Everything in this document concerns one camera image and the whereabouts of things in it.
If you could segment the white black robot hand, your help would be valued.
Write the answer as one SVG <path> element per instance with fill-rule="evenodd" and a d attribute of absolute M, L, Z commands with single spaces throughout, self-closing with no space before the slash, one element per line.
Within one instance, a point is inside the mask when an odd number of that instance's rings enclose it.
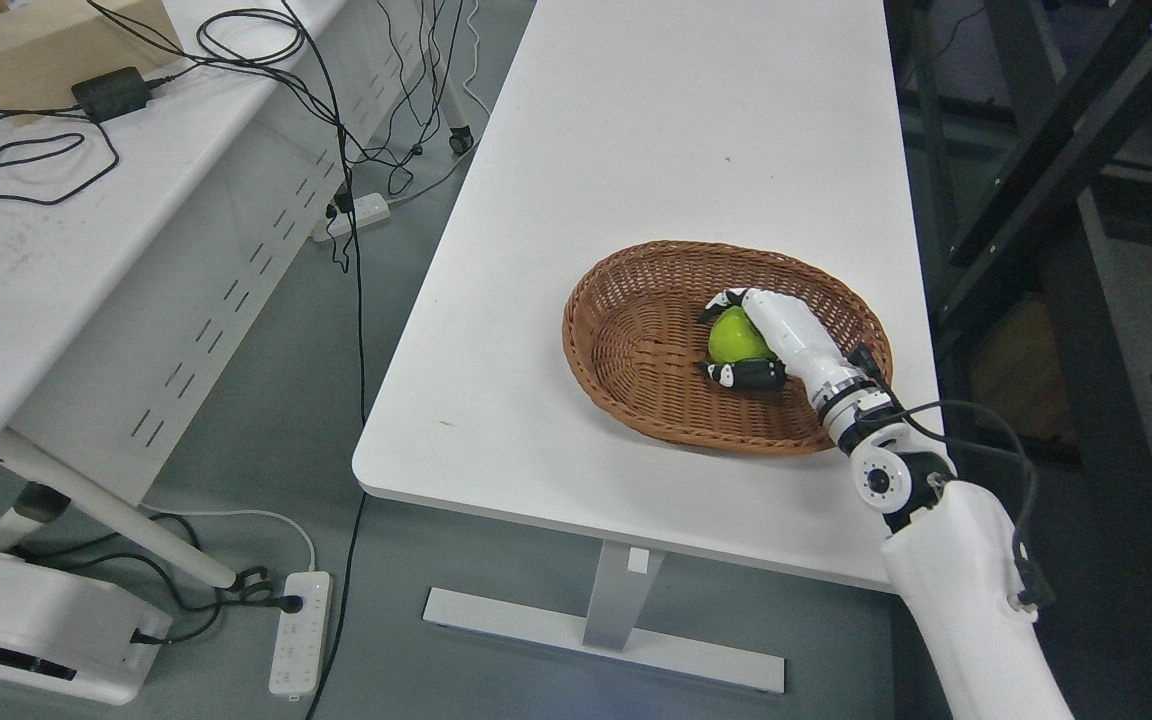
<path fill-rule="evenodd" d="M 867 377 L 838 350 L 838 343 L 803 300 L 763 288 L 727 288 L 702 310 L 698 323 L 717 328 L 717 319 L 738 306 L 767 347 L 760 357 L 702 361 L 710 381 L 727 389 L 780 389 L 795 378 L 803 382 L 810 406 L 823 409 L 855 386 L 872 386 Z"/>

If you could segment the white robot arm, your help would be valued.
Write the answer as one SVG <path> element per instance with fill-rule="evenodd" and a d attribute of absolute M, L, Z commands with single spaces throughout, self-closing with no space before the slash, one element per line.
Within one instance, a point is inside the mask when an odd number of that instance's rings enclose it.
<path fill-rule="evenodd" d="M 1069 719 L 1036 637 L 1051 591 L 1026 547 L 1037 480 L 1016 445 L 1023 502 L 1014 521 L 998 498 L 955 477 L 919 446 L 909 411 L 846 363 L 810 369 L 808 396 L 849 456 L 861 500 L 882 511 L 882 561 L 922 634 L 955 719 Z"/>

